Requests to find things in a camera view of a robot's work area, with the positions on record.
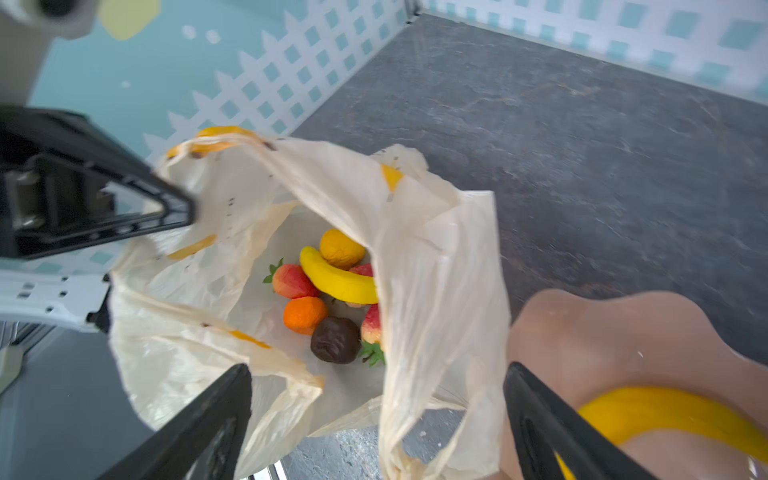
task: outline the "banana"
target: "banana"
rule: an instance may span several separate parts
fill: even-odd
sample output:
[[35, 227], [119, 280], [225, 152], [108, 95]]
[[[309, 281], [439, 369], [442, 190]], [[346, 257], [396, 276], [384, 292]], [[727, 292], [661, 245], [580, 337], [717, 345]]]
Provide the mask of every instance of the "banana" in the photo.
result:
[[372, 277], [338, 269], [326, 262], [320, 252], [312, 247], [301, 250], [300, 262], [304, 273], [321, 292], [344, 302], [364, 305], [379, 302]]
[[[703, 396], [662, 387], [625, 387], [578, 410], [614, 445], [650, 430], [675, 429], [722, 442], [768, 462], [768, 439], [747, 419]], [[558, 456], [566, 480], [574, 476]]]

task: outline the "orange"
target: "orange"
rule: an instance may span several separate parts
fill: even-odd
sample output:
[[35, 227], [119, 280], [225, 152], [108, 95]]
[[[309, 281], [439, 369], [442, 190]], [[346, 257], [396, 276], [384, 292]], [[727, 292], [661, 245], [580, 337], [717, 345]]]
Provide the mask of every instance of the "orange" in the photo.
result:
[[326, 304], [316, 296], [302, 296], [288, 302], [283, 323], [296, 333], [312, 335], [315, 327], [328, 316]]
[[333, 228], [320, 239], [320, 255], [330, 265], [349, 270], [366, 255], [366, 249], [344, 233]]

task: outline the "plastic bag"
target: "plastic bag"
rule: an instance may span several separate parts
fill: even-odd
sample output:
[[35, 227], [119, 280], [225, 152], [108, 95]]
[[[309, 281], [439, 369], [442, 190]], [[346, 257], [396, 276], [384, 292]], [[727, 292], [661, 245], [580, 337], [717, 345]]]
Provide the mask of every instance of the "plastic bag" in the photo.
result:
[[[497, 471], [510, 312], [492, 192], [457, 190], [401, 145], [367, 157], [324, 142], [223, 134], [176, 153], [156, 173], [196, 197], [197, 222], [131, 240], [111, 273], [110, 346], [150, 427], [244, 362], [253, 400], [237, 478], [307, 435], [376, 423], [384, 478]], [[301, 248], [331, 227], [370, 253], [386, 368], [318, 360], [310, 338], [282, 324], [288, 300], [262, 283], [271, 263], [298, 263]], [[330, 309], [358, 321], [366, 310]], [[402, 439], [425, 409], [440, 408], [465, 416], [423, 465]]]

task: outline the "red strawberry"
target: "red strawberry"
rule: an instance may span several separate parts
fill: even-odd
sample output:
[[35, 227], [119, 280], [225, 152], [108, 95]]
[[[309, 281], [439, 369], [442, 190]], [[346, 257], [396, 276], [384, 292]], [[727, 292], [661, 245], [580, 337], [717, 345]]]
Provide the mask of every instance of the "red strawberry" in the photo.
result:
[[353, 266], [349, 271], [358, 275], [373, 276], [373, 265], [366, 263], [365, 265]]
[[320, 296], [320, 291], [310, 281], [309, 277], [301, 269], [300, 265], [282, 264], [270, 265], [271, 275], [264, 279], [264, 283], [272, 283], [275, 293], [294, 299], [302, 296]]
[[[365, 265], [358, 265], [353, 266], [349, 269], [352, 273], [357, 273], [358, 275], [363, 276], [373, 276], [373, 266], [370, 263], [366, 263]], [[364, 303], [346, 303], [348, 306], [351, 306], [352, 308], [360, 308], [361, 306], [365, 306]]]
[[368, 310], [366, 319], [363, 320], [360, 327], [360, 336], [362, 337], [362, 349], [360, 350], [360, 356], [363, 357], [363, 362], [371, 361], [370, 365], [374, 366], [379, 360], [386, 365], [384, 360], [384, 351], [381, 347], [382, 341], [382, 324], [379, 317], [379, 304], [371, 305]]

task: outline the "white lattice pattern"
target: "white lattice pattern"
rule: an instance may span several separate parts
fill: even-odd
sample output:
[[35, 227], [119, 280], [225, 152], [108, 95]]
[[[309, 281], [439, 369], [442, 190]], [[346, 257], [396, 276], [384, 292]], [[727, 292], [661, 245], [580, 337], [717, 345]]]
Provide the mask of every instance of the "white lattice pattern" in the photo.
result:
[[[766, 0], [419, 0], [466, 20], [768, 104]], [[514, 59], [505, 61], [514, 64]]]
[[286, 13], [280, 40], [262, 33], [265, 55], [241, 51], [243, 73], [215, 73], [221, 92], [193, 91], [192, 118], [168, 112], [175, 132], [166, 139], [144, 134], [154, 163], [174, 145], [213, 125], [240, 125], [264, 134], [290, 134], [381, 49], [406, 22], [402, 0], [310, 0], [301, 22]]

